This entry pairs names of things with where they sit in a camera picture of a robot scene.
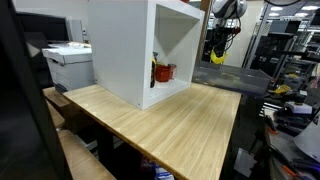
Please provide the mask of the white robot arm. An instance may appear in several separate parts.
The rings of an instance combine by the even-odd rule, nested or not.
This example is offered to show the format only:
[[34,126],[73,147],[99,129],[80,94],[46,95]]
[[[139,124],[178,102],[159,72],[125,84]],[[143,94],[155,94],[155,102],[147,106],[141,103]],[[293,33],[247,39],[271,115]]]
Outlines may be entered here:
[[[212,13],[216,18],[213,34],[213,52],[222,57],[227,51],[227,43],[232,41],[241,32],[241,17],[247,10],[246,0],[214,0]],[[228,20],[237,20],[240,24],[227,28]]]

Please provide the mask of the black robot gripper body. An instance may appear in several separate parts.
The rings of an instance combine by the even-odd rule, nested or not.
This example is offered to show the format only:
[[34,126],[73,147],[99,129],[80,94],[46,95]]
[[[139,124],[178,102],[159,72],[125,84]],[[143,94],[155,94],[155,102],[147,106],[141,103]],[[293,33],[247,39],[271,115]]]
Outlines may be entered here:
[[226,19],[219,19],[213,34],[213,52],[222,57],[227,51],[227,43],[231,42],[241,32],[241,20],[236,18],[238,25],[227,27]]

